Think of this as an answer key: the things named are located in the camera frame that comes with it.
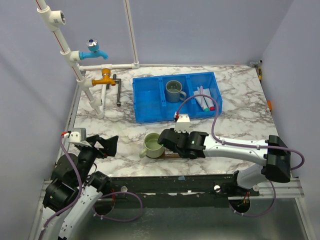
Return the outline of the light green ceramic mug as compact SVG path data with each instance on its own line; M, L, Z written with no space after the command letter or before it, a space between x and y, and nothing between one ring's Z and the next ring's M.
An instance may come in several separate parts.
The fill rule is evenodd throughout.
M156 159L159 158L164 152L165 147L158 144L158 133L149 133L145 136L143 141L143 149L139 152L139 157Z

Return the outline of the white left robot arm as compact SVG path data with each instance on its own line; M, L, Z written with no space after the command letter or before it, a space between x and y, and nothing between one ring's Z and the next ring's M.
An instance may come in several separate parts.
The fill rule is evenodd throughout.
M61 134L64 154L45 189L39 240L69 240L97 200L111 193L112 179L100 171L89 171L97 158L116 155L118 139L117 135L83 137L76 131Z

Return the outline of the oval wooden tray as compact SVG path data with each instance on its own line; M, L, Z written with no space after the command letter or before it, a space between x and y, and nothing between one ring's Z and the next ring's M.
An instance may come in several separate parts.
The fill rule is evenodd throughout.
M159 156L158 158L159 159L180 159L181 157L177 153L165 150L163 152L163 154L161 156Z

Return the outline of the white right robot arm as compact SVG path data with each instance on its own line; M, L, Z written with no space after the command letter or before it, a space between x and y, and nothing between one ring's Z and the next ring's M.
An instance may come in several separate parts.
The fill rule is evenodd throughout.
M280 137L270 135L267 140L230 141L206 132L180 133L172 128L163 130L157 140L183 159L223 157L251 162L253 165L237 171L235 180L230 183L230 191L236 196L265 181L290 182L291 153Z

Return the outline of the blue plastic divided bin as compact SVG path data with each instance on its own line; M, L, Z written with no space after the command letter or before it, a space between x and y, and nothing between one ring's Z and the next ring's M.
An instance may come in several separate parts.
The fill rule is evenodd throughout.
M172 121L174 114L182 101L171 103L166 99L166 84L178 81L187 97L194 94L198 88L209 89L210 95L218 104L221 114L223 100L213 72L198 72L173 74L163 76L136 77L132 80L133 108L137 123L154 123Z

